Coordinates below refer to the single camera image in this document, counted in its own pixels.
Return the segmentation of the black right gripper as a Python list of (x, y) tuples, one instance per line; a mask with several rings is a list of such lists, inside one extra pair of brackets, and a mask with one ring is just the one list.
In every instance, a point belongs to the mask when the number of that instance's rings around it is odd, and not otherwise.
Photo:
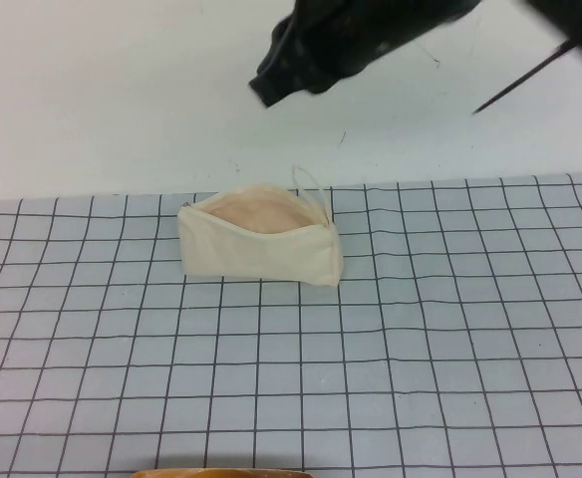
[(273, 29), (249, 87), (266, 108), (302, 90), (323, 94), (426, 25), (425, 1), (297, 1)]

